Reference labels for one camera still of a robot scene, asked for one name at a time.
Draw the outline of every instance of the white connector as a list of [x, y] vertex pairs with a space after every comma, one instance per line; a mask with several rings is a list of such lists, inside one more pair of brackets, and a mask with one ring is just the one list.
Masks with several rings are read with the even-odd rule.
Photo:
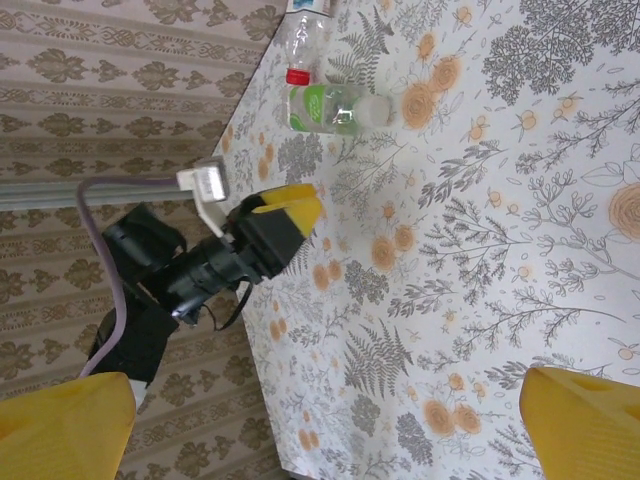
[[180, 190], [193, 192], [198, 216], [217, 237], [222, 237], [222, 226], [227, 216], [217, 202], [226, 200], [228, 195], [222, 157], [213, 157], [211, 161], [202, 165], [180, 170], [176, 178]]

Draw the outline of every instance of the black wire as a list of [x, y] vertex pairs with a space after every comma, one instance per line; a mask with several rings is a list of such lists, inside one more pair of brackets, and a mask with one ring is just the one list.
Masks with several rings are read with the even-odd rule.
[[220, 327], [220, 328], [218, 328], [218, 322], [217, 322], [216, 316], [213, 314], [213, 312], [211, 311], [209, 306], [207, 304], [204, 304], [204, 303], [202, 304], [202, 307], [207, 309], [207, 311], [209, 312], [209, 315], [211, 315], [211, 318], [213, 319], [213, 331], [214, 332], [220, 332], [221, 330], [225, 330], [225, 329], [229, 328], [231, 325], [233, 325], [233, 323], [238, 319], [238, 317], [242, 313], [242, 310], [244, 309], [245, 305], [249, 301], [249, 297], [251, 296], [251, 292], [252, 291], [253, 291], [253, 283], [249, 282], [249, 286], [247, 287], [247, 290], [244, 292], [244, 295], [242, 295], [242, 299], [240, 299], [240, 303], [238, 303], [238, 306], [236, 307], [236, 309], [233, 311], [233, 313], [229, 317], [229, 320], [227, 320], [226, 323], [224, 325], [222, 325], [222, 327]]

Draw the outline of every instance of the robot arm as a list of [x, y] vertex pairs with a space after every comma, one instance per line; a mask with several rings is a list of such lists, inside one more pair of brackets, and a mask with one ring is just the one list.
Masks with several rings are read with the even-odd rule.
[[[248, 300], [253, 285], [278, 275], [294, 257], [322, 213], [312, 185], [292, 185], [245, 198], [229, 215], [216, 203], [226, 198], [220, 163], [178, 173], [182, 189], [193, 191], [201, 219], [212, 235], [187, 250], [175, 228], [156, 218], [144, 204], [102, 233], [122, 282], [127, 317], [121, 339], [91, 373], [122, 372], [136, 401], [155, 378], [178, 322], [195, 325], [201, 308], [223, 289], [249, 288], [230, 326]], [[89, 358], [114, 331], [115, 309], [102, 321]]]

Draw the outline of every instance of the red bottle cap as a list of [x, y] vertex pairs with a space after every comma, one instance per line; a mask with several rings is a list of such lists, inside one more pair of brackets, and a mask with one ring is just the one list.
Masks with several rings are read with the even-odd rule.
[[289, 68], [287, 69], [286, 79], [289, 85], [298, 85], [300, 87], [306, 87], [311, 83], [311, 74], [306, 70]]

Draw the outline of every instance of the clear plastic bottle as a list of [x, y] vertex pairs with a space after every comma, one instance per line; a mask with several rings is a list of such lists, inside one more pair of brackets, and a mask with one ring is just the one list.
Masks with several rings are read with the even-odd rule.
[[285, 17], [289, 85], [309, 85], [311, 67], [324, 43], [329, 6], [329, 0], [289, 0]]
[[285, 111], [292, 130], [356, 135], [387, 125], [391, 100], [356, 85], [311, 85], [292, 88]]

